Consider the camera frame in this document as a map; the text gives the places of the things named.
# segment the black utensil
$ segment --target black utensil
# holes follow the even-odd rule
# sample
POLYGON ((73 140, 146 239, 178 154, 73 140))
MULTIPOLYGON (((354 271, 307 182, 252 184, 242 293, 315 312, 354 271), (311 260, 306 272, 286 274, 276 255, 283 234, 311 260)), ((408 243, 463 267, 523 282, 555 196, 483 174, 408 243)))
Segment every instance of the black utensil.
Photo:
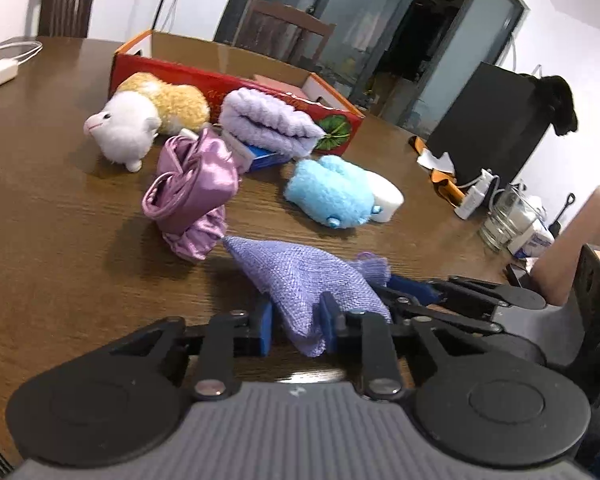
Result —
POLYGON ((554 223, 552 223, 549 226, 549 232, 554 236, 554 238, 558 237, 558 235, 560 234, 560 229, 562 229, 562 226, 560 225, 560 218, 562 218, 562 215, 564 215, 564 212, 567 211, 567 208, 573 205, 575 201, 576 196, 573 193, 569 193, 567 195, 567 202, 564 203, 562 211, 558 213, 558 216, 555 218, 554 223))

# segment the brown table surface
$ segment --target brown table surface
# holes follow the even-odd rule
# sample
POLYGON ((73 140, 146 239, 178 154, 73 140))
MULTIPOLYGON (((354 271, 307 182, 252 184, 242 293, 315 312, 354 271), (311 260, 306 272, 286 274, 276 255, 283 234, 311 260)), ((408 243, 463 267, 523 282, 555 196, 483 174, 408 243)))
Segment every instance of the brown table surface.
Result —
MULTIPOLYGON (((27 378, 167 315, 205 323, 249 309, 256 290, 221 247, 199 264, 170 252, 140 201, 159 148, 127 173, 102 158, 82 124, 107 97, 118 44, 43 39, 45 48, 0 87, 0 449, 20 461, 4 423, 27 378)), ((227 206, 229 233, 311 244, 343 258, 373 251, 393 272, 502 281, 504 256, 485 248, 478 220, 463 222, 438 198, 403 130, 369 117, 345 158, 381 173, 405 203, 388 224, 332 230, 282 198, 288 168, 249 174, 227 206)), ((279 345, 266 360, 239 360, 242 378, 334 378, 326 357, 279 345)))

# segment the white bottle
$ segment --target white bottle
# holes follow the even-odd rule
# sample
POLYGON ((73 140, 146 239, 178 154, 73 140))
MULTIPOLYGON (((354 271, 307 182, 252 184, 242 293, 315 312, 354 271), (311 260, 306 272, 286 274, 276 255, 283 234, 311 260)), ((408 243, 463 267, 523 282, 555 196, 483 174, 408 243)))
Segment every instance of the white bottle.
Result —
POLYGON ((466 220, 471 216, 478 206, 484 200, 484 195, 489 190, 493 175, 487 170, 482 170, 482 176, 480 180, 469 188, 467 194, 462 199, 462 203, 456 207, 456 214, 462 219, 466 220))

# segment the glass cup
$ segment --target glass cup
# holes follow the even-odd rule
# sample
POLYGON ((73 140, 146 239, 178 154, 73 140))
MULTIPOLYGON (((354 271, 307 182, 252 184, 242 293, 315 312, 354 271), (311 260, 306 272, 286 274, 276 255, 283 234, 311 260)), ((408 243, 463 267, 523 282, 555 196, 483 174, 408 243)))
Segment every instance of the glass cup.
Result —
POLYGON ((524 234, 539 217, 539 211, 509 184, 480 227, 480 237, 491 250, 500 252, 513 238, 524 234))

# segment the pink satin fabric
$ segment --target pink satin fabric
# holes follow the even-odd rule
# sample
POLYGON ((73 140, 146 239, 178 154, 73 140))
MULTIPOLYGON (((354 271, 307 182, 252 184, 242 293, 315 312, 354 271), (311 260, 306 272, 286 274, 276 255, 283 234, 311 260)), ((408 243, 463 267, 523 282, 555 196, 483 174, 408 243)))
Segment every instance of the pink satin fabric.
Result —
POLYGON ((181 258, 204 260, 226 233, 224 204, 238 191, 238 173, 224 142, 205 128, 198 140, 168 139, 158 177, 142 199, 164 240, 181 258))

